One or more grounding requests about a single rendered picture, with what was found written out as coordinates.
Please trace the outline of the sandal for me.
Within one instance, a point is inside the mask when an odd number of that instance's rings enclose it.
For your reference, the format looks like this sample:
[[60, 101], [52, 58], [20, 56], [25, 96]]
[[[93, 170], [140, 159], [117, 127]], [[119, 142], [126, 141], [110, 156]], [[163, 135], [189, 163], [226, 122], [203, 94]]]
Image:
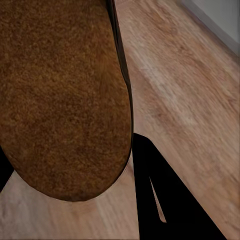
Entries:
[[85, 202], [134, 138], [115, 0], [0, 0], [0, 146], [32, 188]]

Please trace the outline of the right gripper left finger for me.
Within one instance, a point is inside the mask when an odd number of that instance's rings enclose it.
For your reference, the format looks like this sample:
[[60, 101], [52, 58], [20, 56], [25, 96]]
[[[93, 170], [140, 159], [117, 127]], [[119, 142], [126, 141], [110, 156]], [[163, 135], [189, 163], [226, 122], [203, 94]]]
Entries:
[[15, 169], [0, 146], [0, 193]]

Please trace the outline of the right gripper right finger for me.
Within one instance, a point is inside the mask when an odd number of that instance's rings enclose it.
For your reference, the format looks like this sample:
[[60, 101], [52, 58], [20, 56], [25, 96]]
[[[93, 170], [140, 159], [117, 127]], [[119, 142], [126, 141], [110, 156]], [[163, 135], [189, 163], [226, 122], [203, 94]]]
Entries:
[[150, 139], [133, 133], [132, 157], [140, 240], [227, 240]]

